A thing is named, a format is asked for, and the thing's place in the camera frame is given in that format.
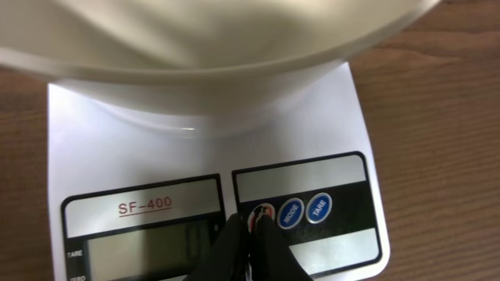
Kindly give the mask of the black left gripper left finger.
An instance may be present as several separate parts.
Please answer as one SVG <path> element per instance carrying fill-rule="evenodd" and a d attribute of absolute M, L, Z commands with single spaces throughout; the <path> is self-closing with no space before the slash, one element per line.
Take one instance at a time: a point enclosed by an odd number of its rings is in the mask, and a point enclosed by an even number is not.
<path fill-rule="evenodd" d="M 248 227 L 235 213 L 229 217 L 208 257 L 185 281 L 242 281 L 247 279 Z"/>

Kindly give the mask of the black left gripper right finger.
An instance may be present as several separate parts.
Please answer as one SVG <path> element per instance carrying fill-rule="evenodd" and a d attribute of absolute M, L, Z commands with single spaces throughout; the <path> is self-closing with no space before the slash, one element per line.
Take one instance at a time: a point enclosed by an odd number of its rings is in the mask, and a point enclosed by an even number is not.
<path fill-rule="evenodd" d="M 251 235 L 250 265 L 255 281 L 312 281 L 292 254 L 280 229 L 268 215 Z"/>

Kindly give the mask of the white digital kitchen scale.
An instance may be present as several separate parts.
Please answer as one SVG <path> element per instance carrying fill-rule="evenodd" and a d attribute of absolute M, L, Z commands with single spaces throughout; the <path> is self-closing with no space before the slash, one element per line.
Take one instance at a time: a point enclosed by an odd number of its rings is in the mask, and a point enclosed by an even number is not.
<path fill-rule="evenodd" d="M 57 280 L 181 280 L 234 213 L 273 216 L 314 279 L 370 278 L 391 253 L 348 65 L 271 125 L 217 139 L 149 130 L 52 85 L 48 206 Z"/>

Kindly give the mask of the cream bowl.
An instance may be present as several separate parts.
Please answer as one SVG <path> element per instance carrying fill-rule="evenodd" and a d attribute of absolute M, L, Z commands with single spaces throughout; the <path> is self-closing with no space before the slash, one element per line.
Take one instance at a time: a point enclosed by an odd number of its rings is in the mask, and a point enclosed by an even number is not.
<path fill-rule="evenodd" d="M 217 116 L 308 87 L 435 0 L 1 0 L 1 64 L 144 112 Z"/>

